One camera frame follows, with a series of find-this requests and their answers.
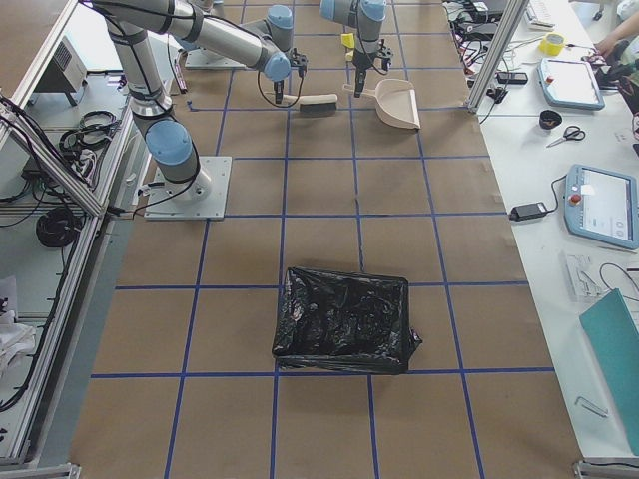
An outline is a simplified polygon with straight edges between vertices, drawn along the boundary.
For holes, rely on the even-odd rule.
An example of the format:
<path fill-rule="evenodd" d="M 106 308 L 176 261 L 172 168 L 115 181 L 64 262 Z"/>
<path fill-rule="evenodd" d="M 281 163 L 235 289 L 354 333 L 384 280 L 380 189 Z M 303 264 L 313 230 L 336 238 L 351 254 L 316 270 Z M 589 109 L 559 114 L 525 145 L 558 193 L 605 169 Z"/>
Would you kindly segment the black dustpan-side gripper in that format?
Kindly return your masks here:
<path fill-rule="evenodd" d="M 356 42 L 351 60 L 356 67 L 353 81 L 355 97 L 360 97 L 363 92 L 366 70 L 388 71 L 391 64 L 391 49 L 383 41 L 378 41 L 371 52 L 365 51 L 364 47 L 365 44 Z"/>

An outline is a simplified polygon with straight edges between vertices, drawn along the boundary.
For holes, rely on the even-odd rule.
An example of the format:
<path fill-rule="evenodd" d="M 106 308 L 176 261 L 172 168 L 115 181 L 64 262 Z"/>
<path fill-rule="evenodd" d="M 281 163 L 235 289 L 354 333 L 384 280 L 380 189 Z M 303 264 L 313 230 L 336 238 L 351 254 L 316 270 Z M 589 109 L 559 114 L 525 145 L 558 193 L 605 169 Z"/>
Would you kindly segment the black brush-side gripper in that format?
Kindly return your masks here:
<path fill-rule="evenodd" d="M 296 47 L 293 47 L 288 51 L 288 58 L 291 64 L 291 68 L 298 73 L 298 76 L 300 78 L 304 78 L 308 71 L 308 57 L 305 54 L 299 52 Z M 274 82 L 275 104 L 279 104 L 283 102 L 284 85 L 285 85 L 284 80 Z"/>

